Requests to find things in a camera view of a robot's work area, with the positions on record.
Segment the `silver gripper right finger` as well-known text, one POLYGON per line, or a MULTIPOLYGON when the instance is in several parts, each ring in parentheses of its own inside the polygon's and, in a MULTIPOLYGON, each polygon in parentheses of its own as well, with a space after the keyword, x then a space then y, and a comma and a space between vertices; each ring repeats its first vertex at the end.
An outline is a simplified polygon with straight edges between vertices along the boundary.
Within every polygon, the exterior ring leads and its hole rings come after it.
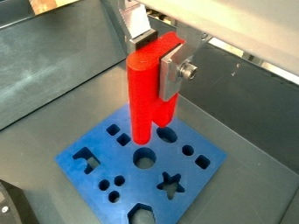
POLYGON ((192 56, 199 48, 211 40, 211 35, 184 24, 176 23, 176 37, 184 40, 160 59, 159 97, 164 102, 179 93, 183 79, 191 81, 197 67, 192 64, 192 56))

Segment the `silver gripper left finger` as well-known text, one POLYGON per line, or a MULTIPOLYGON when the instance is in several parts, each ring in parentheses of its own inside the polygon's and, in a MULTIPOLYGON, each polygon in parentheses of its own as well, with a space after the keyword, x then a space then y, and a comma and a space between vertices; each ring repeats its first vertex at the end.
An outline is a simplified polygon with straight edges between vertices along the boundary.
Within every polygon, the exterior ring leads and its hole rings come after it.
POLYGON ((157 39, 157 31, 149 25, 145 6, 136 0, 117 0, 117 11, 124 23, 127 51, 132 53, 157 39))

